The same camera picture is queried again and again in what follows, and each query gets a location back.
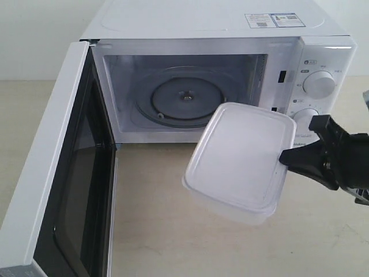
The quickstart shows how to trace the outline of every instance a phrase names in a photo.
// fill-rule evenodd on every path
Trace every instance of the sticker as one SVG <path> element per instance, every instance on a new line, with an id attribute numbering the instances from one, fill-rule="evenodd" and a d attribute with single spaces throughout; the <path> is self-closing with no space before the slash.
<path id="1" fill-rule="evenodd" d="M 277 28 L 272 17 L 267 14 L 245 14 L 250 28 Z"/>
<path id="2" fill-rule="evenodd" d="M 271 13 L 278 28 L 306 27 L 296 13 Z"/>

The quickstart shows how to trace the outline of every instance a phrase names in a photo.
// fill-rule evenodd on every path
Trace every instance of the table surface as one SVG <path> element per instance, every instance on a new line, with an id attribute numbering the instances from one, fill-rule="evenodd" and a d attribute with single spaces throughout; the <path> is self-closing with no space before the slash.
<path id="1" fill-rule="evenodd" d="M 0 224 L 52 90 L 51 81 L 0 82 Z M 348 77 L 332 115 L 369 133 L 362 92 Z M 367 276 L 369 207 L 289 173 L 275 215 L 257 227 L 196 205 L 181 184 L 194 145 L 118 151 L 113 276 Z"/>

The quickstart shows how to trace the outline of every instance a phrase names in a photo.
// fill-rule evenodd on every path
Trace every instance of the white wall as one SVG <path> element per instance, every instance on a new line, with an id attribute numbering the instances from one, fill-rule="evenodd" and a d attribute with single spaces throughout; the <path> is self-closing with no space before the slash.
<path id="1" fill-rule="evenodd" d="M 53 80 L 104 0 L 2 1 L 0 80 Z M 359 44 L 350 75 L 369 75 L 369 0 L 316 0 Z"/>

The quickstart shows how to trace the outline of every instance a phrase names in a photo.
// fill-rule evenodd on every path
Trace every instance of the plastic food container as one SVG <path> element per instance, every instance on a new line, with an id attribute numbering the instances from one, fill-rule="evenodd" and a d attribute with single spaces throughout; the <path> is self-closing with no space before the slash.
<path id="1" fill-rule="evenodd" d="M 284 114 L 222 104 L 192 155 L 183 185 L 211 211 L 261 224 L 279 202 L 287 167 L 278 159 L 292 148 L 295 131 L 295 122 Z"/>

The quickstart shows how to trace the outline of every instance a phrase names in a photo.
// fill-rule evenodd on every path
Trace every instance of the microwave oven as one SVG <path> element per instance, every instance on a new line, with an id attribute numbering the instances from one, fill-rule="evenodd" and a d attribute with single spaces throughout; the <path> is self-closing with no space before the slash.
<path id="1" fill-rule="evenodd" d="M 312 0 L 108 0 L 67 51 L 0 221 L 0 276 L 110 276 L 119 147 L 196 143 L 225 102 L 286 114 L 295 146 L 312 143 L 355 50 Z"/>

